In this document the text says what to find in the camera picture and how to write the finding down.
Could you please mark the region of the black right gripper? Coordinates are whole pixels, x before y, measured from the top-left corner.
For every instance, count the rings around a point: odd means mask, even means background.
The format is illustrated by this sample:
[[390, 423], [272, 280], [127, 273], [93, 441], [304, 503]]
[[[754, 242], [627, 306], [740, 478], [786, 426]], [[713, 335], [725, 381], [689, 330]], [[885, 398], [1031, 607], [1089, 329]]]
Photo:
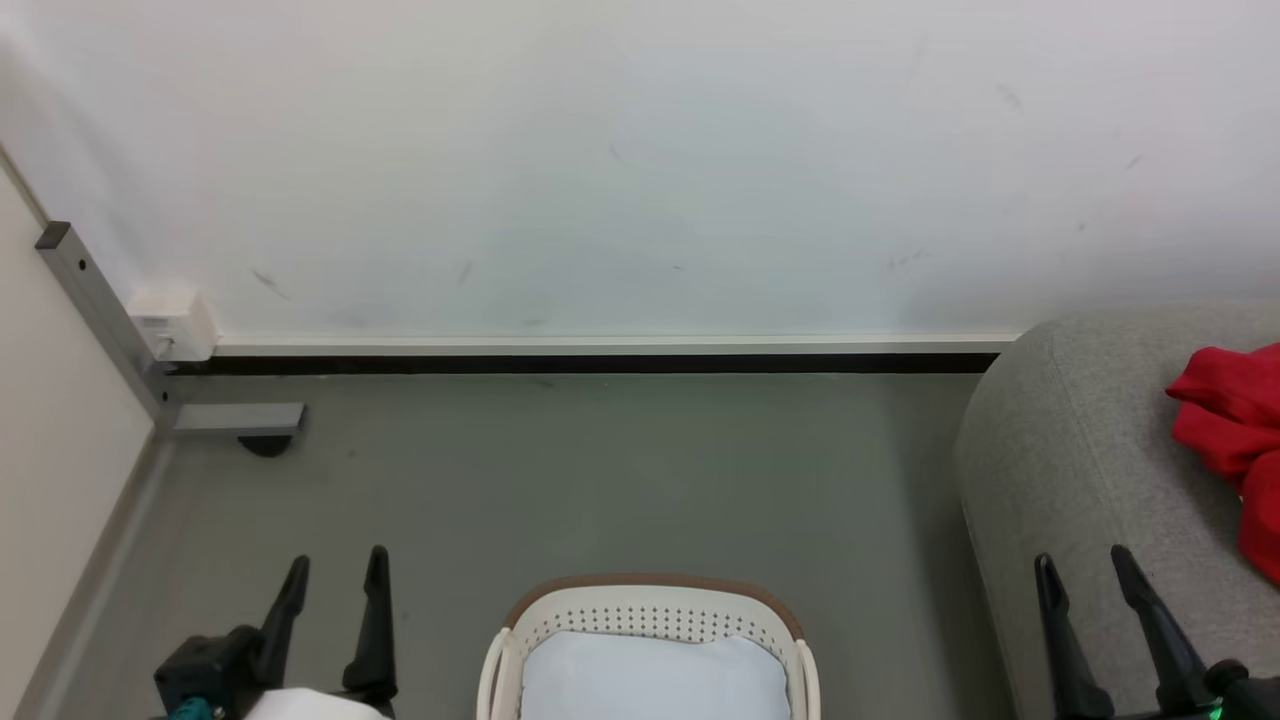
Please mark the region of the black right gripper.
[[1114, 702], [1094, 679], [1074, 632], [1065, 584], [1051, 556], [1039, 553], [1036, 591], [1053, 720], [1280, 720], [1280, 676], [1251, 676], [1235, 659], [1207, 669], [1132, 551], [1115, 544], [1110, 557], [1155, 666], [1158, 711], [1114, 717]]

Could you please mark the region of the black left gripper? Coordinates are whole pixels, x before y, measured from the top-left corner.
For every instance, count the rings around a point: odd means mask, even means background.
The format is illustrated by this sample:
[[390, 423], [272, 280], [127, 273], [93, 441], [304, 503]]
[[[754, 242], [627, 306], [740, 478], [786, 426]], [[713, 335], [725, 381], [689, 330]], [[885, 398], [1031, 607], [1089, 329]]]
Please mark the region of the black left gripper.
[[[236, 626], [225, 635], [192, 635], [154, 673], [165, 720], [247, 720], [265, 689], [280, 689], [294, 620], [308, 587], [310, 559], [291, 564], [261, 629]], [[381, 544], [367, 562], [366, 598], [355, 656], [343, 671], [347, 698], [390, 707], [398, 694], [390, 557]]]

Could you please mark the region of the red clothing item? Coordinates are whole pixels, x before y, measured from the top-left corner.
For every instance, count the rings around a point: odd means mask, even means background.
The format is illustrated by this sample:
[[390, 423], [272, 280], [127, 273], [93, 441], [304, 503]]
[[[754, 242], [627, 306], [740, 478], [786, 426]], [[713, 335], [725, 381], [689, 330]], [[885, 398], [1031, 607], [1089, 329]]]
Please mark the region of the red clothing item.
[[1180, 404], [1172, 438], [1234, 488], [1238, 547], [1280, 585], [1280, 343], [1201, 348], [1166, 393]]

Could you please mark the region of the white laundry basket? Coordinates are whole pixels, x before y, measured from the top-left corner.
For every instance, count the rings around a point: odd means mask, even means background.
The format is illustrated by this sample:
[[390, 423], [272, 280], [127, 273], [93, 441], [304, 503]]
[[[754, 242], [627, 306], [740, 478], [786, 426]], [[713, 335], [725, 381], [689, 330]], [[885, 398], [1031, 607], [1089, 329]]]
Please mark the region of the white laundry basket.
[[530, 589], [486, 651], [475, 720], [521, 720], [524, 665], [559, 632], [685, 644], [741, 637], [780, 661], [788, 720], [822, 720], [817, 661], [791, 609], [751, 583], [675, 573], [562, 577]]

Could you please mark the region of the grey fabric sofa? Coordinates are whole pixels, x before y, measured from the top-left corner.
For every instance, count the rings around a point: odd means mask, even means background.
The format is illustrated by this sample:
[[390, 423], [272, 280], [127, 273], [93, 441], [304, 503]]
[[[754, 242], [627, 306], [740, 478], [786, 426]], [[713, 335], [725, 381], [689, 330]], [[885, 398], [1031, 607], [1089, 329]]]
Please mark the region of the grey fabric sofa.
[[1166, 387], [1192, 354], [1280, 341], [1280, 301], [1107, 307], [1023, 334], [980, 378], [955, 450], [966, 527], [1019, 720], [1053, 698], [1034, 561], [1048, 553], [1117, 714], [1155, 674], [1110, 550], [1126, 546], [1207, 664], [1280, 676], [1280, 587], [1240, 555], [1235, 491], [1172, 438]]

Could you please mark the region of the white cloth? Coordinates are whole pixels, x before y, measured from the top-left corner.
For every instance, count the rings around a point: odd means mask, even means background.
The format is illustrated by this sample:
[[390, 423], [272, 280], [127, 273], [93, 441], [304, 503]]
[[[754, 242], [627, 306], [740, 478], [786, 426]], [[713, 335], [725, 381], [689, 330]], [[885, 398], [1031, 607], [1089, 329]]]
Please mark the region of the white cloth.
[[566, 632], [522, 670], [518, 720], [794, 720], [783, 664], [731, 635], [682, 643]]

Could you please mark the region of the black and white baseboard strip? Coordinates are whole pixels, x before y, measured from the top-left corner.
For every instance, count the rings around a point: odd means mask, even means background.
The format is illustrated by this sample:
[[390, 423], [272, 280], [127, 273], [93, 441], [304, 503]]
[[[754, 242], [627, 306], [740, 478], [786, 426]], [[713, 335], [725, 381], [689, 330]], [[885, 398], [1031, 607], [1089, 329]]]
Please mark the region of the black and white baseboard strip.
[[1014, 333], [524, 338], [225, 337], [169, 377], [489, 374], [968, 374]]

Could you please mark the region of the grey metal foot bracket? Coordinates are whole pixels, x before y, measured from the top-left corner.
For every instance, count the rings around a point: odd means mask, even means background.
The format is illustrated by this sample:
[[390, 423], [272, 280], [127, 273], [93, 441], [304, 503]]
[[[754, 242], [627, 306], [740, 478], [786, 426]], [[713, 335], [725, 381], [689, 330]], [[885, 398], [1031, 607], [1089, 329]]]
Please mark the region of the grey metal foot bracket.
[[184, 404], [170, 425], [177, 436], [292, 437], [301, 432], [306, 404]]

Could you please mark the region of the white wall outlet box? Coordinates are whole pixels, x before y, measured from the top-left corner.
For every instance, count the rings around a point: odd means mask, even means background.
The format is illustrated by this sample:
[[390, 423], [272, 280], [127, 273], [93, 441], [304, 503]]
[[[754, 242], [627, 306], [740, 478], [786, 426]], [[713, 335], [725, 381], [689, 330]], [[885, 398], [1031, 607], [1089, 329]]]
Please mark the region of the white wall outlet box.
[[195, 290], [141, 290], [125, 311], [157, 361], [204, 363], [215, 354], [219, 332]]

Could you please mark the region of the grey metal frame post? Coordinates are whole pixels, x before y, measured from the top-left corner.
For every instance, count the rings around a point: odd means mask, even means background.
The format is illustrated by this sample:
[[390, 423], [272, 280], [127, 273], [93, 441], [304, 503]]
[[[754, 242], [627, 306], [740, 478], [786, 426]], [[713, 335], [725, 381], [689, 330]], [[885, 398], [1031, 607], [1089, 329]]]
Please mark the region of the grey metal frame post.
[[125, 306], [69, 222], [49, 222], [35, 243], [119, 375], [161, 437], [173, 433], [175, 406], [168, 378]]

